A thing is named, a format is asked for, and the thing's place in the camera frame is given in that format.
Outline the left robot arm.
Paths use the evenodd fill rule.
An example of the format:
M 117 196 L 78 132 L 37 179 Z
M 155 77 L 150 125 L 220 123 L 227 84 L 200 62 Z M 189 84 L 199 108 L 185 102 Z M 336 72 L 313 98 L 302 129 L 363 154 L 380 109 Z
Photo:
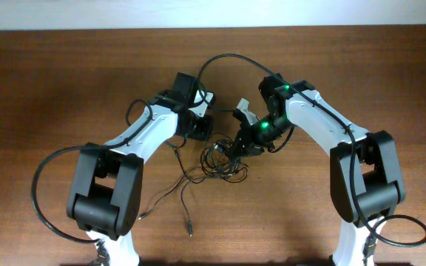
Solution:
M 67 216 L 87 232 L 97 258 L 93 265 L 139 265 L 131 229 L 138 217 L 143 166 L 174 136 L 204 140 L 214 93 L 179 72 L 170 90 L 144 101 L 143 114 L 103 145 L 80 147 L 67 203 Z

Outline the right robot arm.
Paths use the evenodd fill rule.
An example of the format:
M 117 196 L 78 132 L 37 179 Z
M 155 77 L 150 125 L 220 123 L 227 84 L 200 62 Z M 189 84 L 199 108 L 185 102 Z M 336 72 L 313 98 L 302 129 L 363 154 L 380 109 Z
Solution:
M 393 137 L 370 132 L 350 122 L 327 104 L 307 81 L 286 82 L 280 74 L 258 86 L 268 115 L 259 119 L 242 99 L 234 116 L 240 130 L 227 156 L 230 160 L 274 153 L 273 142 L 286 130 L 306 132 L 330 160 L 330 195 L 341 217 L 332 265 L 374 265 L 381 230 L 406 197 Z

